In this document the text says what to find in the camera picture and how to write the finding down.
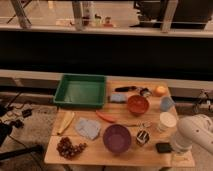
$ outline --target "orange carrot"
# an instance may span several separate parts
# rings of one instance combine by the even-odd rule
[[[107,121],[107,122],[110,122],[110,123],[116,122],[116,119],[113,118],[112,116],[103,114],[103,113],[101,113],[101,112],[99,112],[99,111],[97,111],[97,110],[95,111],[95,113],[96,113],[101,119],[103,119],[103,120],[105,120],[105,121]]]

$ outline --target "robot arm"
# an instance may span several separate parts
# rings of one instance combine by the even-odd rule
[[[195,142],[213,154],[213,122],[206,115],[195,115],[178,121],[177,132],[170,139],[174,151],[184,153]]]

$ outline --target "grape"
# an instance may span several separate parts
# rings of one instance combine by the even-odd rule
[[[86,143],[73,145],[71,140],[68,137],[62,137],[60,142],[57,145],[57,150],[60,156],[66,159],[72,159],[77,154],[82,153],[86,147],[87,147]]]

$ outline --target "glass cup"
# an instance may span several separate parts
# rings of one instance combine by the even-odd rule
[[[175,102],[170,97],[163,97],[160,103],[160,110],[167,112],[174,105]]]

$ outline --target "green tray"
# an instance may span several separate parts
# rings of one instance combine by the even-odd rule
[[[105,76],[64,74],[53,102],[61,107],[102,108],[105,89]]]

